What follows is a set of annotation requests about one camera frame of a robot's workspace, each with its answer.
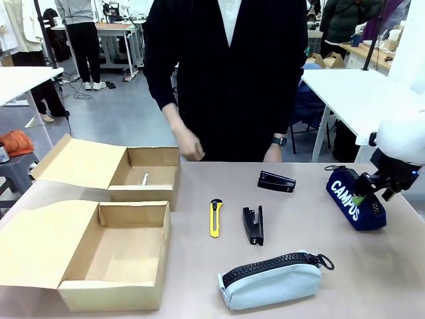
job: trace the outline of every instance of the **bottle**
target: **bottle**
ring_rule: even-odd
[[[5,144],[0,142],[0,164],[7,163],[11,158],[9,154],[6,152]]]

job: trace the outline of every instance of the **green jacket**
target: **green jacket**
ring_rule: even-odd
[[[379,15],[383,0],[327,0],[320,31],[325,40],[349,42],[357,25]]]

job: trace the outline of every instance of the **gray floor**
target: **gray floor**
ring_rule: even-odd
[[[71,60],[61,64],[68,74],[75,69]],[[140,72],[132,82],[122,81],[122,75],[105,73],[102,80],[113,82],[117,88],[103,89],[101,91],[85,91],[92,96],[88,100],[74,98],[75,91],[66,84],[63,86],[63,100],[67,110],[70,111],[70,125],[75,138],[104,142],[125,146],[174,146],[175,139],[168,127],[167,121],[158,109],[155,101],[149,95],[146,79]],[[80,82],[72,84],[79,89]],[[23,129],[32,118],[28,107],[2,107],[0,108],[0,134],[9,130]],[[69,133],[68,123],[59,119],[46,124],[53,144],[57,143],[64,134]],[[295,131],[305,130],[303,125],[295,126]],[[35,154],[42,158],[48,151],[38,134],[38,128],[23,129],[35,145]],[[297,154],[292,152],[292,143],[289,142],[284,149],[284,161],[310,162],[316,132],[296,134]],[[331,150],[327,147],[326,139],[323,141],[320,162],[334,162]],[[422,203],[413,203],[415,207],[425,211]]]

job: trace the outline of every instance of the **yellow utility knife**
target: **yellow utility knife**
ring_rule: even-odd
[[[222,206],[221,199],[213,199],[210,203],[210,236],[214,238],[220,234],[220,208]]]

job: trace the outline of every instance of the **smartwatch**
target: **smartwatch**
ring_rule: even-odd
[[[279,146],[286,146],[288,140],[286,138],[273,138],[272,143]]]

